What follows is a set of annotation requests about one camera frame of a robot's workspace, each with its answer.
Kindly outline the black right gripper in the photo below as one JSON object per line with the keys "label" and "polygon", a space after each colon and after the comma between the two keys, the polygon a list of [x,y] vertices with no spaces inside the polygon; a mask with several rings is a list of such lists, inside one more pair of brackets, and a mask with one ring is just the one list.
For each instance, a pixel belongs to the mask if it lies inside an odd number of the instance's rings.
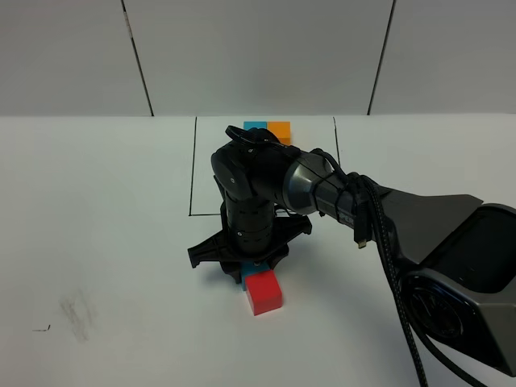
{"label": "black right gripper", "polygon": [[235,283],[242,283],[242,262],[267,262],[271,269],[289,255],[288,243],[310,234],[312,224],[303,215],[277,216],[270,201],[225,201],[221,205],[222,230],[189,248],[190,263],[218,262]]}

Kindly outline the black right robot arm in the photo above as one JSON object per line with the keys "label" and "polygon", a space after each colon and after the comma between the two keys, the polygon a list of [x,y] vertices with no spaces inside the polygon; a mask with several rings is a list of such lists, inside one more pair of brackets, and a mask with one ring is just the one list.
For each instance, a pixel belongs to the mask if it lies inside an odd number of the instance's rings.
{"label": "black right robot arm", "polygon": [[418,196],[344,172],[327,152],[284,145],[271,132],[229,126],[211,157],[222,195],[222,228],[188,250],[190,263],[217,262],[236,282],[243,265],[274,267],[317,213],[374,242],[421,385],[416,348],[460,379],[478,380],[444,344],[508,376],[515,374],[515,210],[471,195]]}

